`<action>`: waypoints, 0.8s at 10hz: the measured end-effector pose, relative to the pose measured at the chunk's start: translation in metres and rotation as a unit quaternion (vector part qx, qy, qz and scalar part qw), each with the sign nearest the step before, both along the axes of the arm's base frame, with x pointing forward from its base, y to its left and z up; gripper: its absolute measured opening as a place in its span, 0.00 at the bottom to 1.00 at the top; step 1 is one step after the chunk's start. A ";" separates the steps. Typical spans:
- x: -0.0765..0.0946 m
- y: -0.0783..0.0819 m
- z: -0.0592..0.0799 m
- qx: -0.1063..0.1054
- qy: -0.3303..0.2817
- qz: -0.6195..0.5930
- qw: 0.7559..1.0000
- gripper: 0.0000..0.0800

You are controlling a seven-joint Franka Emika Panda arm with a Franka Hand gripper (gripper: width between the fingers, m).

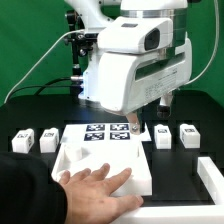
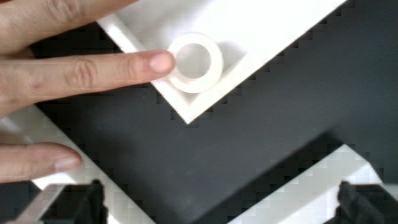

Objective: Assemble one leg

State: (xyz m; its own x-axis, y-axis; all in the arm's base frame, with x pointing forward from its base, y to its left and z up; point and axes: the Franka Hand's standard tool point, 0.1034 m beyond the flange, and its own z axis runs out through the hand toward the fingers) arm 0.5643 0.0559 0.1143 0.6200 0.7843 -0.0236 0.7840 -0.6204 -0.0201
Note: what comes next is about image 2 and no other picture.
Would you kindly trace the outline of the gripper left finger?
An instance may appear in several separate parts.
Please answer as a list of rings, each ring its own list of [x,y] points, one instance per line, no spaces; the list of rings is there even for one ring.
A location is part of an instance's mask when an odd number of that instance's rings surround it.
[[[18,218],[17,224],[107,224],[105,187],[89,184],[52,184]]]

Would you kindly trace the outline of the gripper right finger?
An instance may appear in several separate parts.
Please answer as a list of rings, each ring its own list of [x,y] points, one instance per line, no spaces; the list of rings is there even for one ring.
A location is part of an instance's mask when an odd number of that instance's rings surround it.
[[[343,182],[335,224],[398,224],[398,200],[381,185]]]

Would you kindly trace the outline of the bare human hand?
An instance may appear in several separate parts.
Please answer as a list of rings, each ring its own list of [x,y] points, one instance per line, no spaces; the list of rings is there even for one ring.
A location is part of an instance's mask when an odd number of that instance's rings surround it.
[[[164,50],[33,57],[29,46],[120,11],[137,0],[0,0],[0,118],[33,104],[143,84],[175,68]]]

